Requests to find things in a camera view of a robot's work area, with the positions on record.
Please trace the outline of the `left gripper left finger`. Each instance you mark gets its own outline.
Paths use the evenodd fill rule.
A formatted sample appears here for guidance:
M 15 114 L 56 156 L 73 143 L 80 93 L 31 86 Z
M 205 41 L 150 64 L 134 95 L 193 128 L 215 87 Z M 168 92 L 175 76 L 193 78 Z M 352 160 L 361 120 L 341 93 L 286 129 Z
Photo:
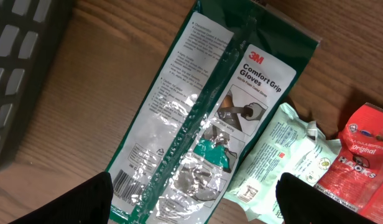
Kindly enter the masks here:
M 113 199 L 108 172 L 101 172 L 10 224 L 107 224 Z

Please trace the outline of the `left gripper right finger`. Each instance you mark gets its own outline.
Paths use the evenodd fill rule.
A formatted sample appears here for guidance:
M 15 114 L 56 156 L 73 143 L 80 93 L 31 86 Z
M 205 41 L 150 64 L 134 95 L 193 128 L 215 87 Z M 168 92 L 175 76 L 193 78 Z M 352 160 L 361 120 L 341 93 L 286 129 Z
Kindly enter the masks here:
M 285 224 L 374 224 L 287 172 L 275 195 Z

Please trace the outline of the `pale green wipes pack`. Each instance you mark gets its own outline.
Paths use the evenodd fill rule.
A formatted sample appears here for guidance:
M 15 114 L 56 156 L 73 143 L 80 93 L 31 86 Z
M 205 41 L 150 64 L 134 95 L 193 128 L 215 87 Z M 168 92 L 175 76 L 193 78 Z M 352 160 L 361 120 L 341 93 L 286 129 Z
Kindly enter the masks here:
M 327 140 L 315 121 L 302 121 L 283 103 L 241 163 L 224 197 L 240 205 L 249 221 L 282 223 L 275 196 L 281 175 L 288 172 L 313 187 L 340 150 L 340 140 Z

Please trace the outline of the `green 3M gloves package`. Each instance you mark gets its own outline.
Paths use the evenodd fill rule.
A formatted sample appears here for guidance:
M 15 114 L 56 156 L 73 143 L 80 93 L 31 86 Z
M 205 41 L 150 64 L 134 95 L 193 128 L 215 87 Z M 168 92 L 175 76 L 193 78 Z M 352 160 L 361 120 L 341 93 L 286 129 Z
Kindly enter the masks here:
M 207 223 L 319 43 L 254 1 L 196 1 L 108 165 L 110 219 Z

